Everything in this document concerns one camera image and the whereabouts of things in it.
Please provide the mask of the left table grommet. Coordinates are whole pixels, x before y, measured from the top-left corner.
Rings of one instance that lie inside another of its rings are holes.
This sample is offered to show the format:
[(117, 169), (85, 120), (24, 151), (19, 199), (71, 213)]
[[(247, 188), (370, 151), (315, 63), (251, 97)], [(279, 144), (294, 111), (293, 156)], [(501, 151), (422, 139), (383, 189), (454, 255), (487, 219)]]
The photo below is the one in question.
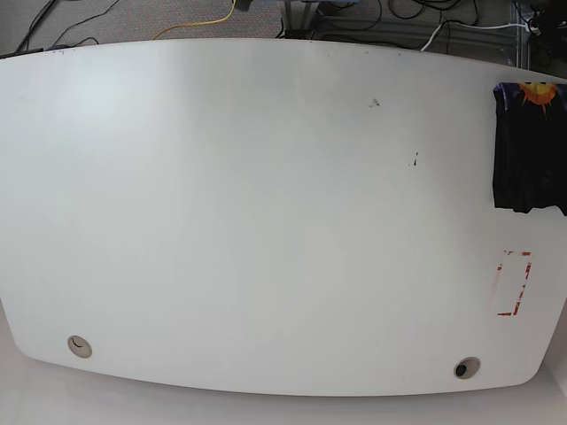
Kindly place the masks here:
[(92, 348), (87, 340), (81, 336), (70, 336), (67, 338), (69, 350), (81, 359), (88, 359), (92, 355)]

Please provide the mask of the red tape rectangle marking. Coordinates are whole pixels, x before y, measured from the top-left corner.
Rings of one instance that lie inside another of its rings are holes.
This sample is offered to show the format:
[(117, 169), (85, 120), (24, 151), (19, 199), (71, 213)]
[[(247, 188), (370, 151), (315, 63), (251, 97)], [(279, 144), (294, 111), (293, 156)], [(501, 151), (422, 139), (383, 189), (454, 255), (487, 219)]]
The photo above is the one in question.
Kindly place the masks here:
[(518, 313), (532, 267), (532, 254), (528, 251), (505, 251), (498, 264), (493, 311), (499, 317)]

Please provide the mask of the table grommet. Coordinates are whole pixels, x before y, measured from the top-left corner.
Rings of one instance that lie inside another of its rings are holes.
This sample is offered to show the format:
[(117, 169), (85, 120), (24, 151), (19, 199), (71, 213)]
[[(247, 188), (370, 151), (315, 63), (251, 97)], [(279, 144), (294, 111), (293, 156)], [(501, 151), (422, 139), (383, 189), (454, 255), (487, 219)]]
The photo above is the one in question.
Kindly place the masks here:
[(81, 359), (88, 359), (92, 355), (92, 348), (87, 340), (81, 336), (70, 336), (67, 338), (69, 350)]
[(462, 359), (454, 367), (454, 376), (460, 380), (467, 380), (473, 377), (480, 369), (480, 359), (476, 357), (468, 357)]

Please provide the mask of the black t-shirt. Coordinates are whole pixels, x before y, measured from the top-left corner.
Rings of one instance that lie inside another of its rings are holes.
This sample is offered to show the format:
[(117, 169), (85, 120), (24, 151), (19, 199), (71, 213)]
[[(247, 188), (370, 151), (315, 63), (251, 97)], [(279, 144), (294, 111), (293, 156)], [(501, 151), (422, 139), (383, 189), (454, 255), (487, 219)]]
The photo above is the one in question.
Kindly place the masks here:
[(566, 213), (566, 86), (501, 82), (493, 89), (496, 130), (493, 203), (529, 213)]

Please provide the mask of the right table grommet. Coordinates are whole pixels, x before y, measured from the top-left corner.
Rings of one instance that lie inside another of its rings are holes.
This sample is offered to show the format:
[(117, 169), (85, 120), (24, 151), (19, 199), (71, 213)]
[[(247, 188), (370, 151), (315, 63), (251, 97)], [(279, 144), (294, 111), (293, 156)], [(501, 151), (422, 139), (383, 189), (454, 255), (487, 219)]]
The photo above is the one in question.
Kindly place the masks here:
[(460, 380), (467, 380), (473, 377), (480, 369), (480, 359), (476, 357), (468, 357), (462, 359), (454, 367), (454, 376)]

